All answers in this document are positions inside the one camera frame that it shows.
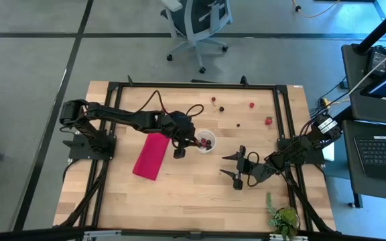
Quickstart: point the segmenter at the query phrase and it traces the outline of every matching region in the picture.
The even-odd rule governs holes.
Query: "red sponge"
[[[133,168],[133,174],[155,181],[164,160],[169,140],[159,133],[148,134]]]

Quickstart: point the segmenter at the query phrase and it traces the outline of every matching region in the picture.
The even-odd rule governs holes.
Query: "green plant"
[[[284,241],[287,240],[287,237],[292,240],[298,234],[299,220],[296,210],[291,207],[276,210],[272,206],[270,193],[267,193],[266,208],[272,216],[272,219],[269,220],[269,225],[277,228],[276,232],[282,235]]]

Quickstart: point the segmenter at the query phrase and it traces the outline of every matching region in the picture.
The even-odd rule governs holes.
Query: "office chair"
[[[167,56],[172,61],[172,54],[192,46],[196,50],[199,61],[199,72],[205,73],[202,56],[197,48],[198,42],[214,44],[226,52],[229,48],[225,43],[209,39],[214,33],[233,22],[229,0],[161,0],[165,9],[160,13],[168,19],[171,27],[171,37],[178,34],[186,40],[178,44]]]

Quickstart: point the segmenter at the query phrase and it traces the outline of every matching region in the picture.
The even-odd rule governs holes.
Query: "gray floor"
[[[0,0],[0,32],[77,32],[86,0]],[[306,13],[331,3],[303,0]],[[380,1],[386,14],[386,1]],[[290,1],[232,0],[234,23],[226,33],[369,33],[380,23],[373,4],[341,3],[321,18],[305,19]],[[165,33],[162,7],[156,0],[95,0],[86,26],[89,33]],[[188,82],[193,78],[251,83],[302,84],[310,106],[344,77],[340,47],[357,39],[244,39],[224,38],[222,54],[213,46],[205,53],[205,75],[198,73],[193,51],[166,62],[174,45],[169,38],[83,39],[64,97],[84,98],[91,80]],[[34,155],[74,40],[0,39],[0,232],[11,228]],[[379,42],[386,46],[386,39]],[[330,98],[342,91],[334,91]],[[48,228],[62,187],[69,138],[55,126],[49,151],[25,228]],[[365,197],[365,208],[346,207],[352,201],[348,180],[328,178],[328,193],[336,227],[344,234],[386,238],[386,199]],[[131,240],[144,240],[142,237]]]

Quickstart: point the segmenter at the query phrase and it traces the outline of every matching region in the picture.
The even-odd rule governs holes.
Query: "berry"
[[[272,124],[272,116],[268,116],[265,120],[265,125],[270,125]]]

